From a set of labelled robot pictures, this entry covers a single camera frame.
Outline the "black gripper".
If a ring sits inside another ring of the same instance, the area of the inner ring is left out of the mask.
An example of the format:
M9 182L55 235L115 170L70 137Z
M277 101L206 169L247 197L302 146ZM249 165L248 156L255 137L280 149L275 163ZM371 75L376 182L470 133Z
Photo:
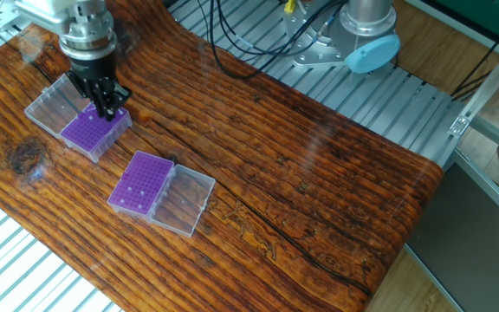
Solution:
M94 60L70 59L67 77L78 89L94 89L97 114L105 120L114 119L113 107L122 107L133 92L119 84L116 75L117 56L114 52Z

